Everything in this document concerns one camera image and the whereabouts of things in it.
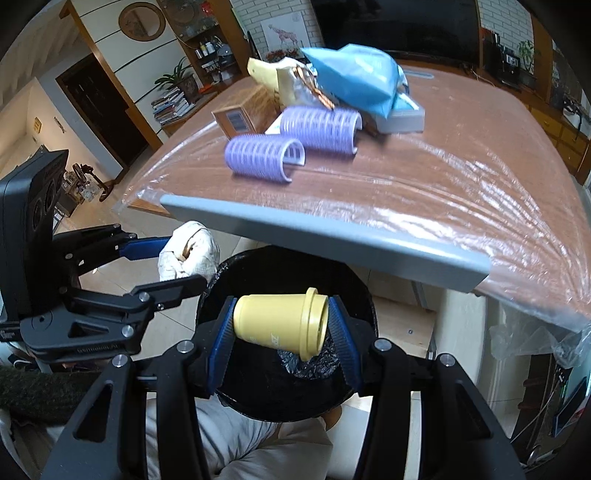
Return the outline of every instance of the blue plastic bag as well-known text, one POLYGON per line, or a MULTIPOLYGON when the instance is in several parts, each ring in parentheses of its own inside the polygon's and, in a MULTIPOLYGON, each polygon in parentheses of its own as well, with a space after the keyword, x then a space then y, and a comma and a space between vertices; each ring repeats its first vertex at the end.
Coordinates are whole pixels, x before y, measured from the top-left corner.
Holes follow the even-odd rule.
POLYGON ((377 48, 302 48, 318 72, 318 85, 349 105, 387 118, 398 84, 398 65, 377 48))

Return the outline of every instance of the black tv screen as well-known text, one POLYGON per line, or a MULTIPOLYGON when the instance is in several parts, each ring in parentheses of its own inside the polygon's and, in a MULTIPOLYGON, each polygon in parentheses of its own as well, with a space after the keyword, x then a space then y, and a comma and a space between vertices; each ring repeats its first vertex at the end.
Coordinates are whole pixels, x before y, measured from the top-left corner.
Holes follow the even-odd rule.
POLYGON ((327 48, 349 43, 394 58, 479 63, 476 0, 312 0, 327 48))

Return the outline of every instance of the clear plastic table cover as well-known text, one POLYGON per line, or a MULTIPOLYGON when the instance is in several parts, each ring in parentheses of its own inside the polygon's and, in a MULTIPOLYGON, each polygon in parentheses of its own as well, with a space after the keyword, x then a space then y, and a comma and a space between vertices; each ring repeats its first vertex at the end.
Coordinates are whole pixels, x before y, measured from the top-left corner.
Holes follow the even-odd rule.
POLYGON ((423 133, 372 138, 358 152, 306 152, 290 184, 232 174, 211 110, 253 83, 234 84, 189 119, 131 180, 121 205, 164 193, 294 210, 484 252, 478 291, 573 331, 591 320, 591 231, 550 139, 510 93, 453 73, 415 69, 423 133))

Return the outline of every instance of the white pants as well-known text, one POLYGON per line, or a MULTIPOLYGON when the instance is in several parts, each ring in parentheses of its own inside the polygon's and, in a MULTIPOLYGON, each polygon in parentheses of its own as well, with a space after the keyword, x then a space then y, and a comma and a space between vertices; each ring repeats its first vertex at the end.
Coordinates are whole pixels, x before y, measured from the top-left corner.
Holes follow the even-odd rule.
MULTIPOLYGON (((207 466, 220 480, 306 479, 324 480, 332 443, 324 422, 308 419, 293 423, 253 420, 217 396, 195 399, 207 466)), ((148 400, 146 413, 148 477, 160 478, 156 440, 156 400, 148 400)))

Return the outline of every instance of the wooden drawer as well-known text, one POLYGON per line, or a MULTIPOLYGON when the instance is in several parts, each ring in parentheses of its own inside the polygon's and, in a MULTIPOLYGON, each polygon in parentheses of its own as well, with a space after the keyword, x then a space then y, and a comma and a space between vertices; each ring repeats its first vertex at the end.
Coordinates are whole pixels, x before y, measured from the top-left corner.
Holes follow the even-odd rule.
POLYGON ((550 135, 560 137, 560 131, 562 130, 562 124, 557 122, 552 117, 540 112, 536 108, 531 108, 531 114, 537 120, 537 122, 546 130, 550 135))
POLYGON ((564 163, 566 163, 567 166, 570 167, 569 169, 574 169, 576 171, 579 168, 581 160, 583 159, 583 156, 581 154, 575 152, 572 148, 568 147, 562 142, 558 142, 556 150, 558 150, 558 153, 564 160, 564 163))
POLYGON ((587 140, 587 137, 585 137, 585 135, 583 135, 582 133, 579 133, 577 135, 575 132, 573 132, 568 127, 564 127, 564 129, 562 130, 562 135, 560 135, 560 138, 570 148, 576 150, 581 155, 585 153, 585 150, 587 148, 587 143, 589 143, 587 140))

